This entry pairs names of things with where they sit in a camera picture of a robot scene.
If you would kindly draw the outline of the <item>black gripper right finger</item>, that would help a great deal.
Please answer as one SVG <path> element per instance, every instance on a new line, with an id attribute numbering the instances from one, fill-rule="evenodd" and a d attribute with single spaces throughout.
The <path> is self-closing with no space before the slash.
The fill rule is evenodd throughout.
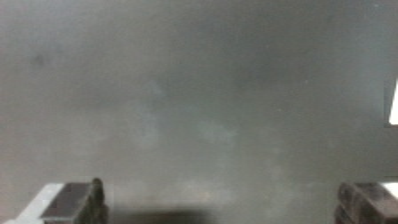
<path id="1" fill-rule="evenodd" d="M 344 182 L 333 224 L 398 224 L 398 182 Z"/>

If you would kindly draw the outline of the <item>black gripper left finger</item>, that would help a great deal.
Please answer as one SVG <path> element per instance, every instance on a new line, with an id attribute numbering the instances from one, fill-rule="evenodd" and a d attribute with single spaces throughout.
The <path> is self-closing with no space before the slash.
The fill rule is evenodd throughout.
<path id="1" fill-rule="evenodd" d="M 101 179 L 47 183 L 10 224 L 108 224 Z"/>

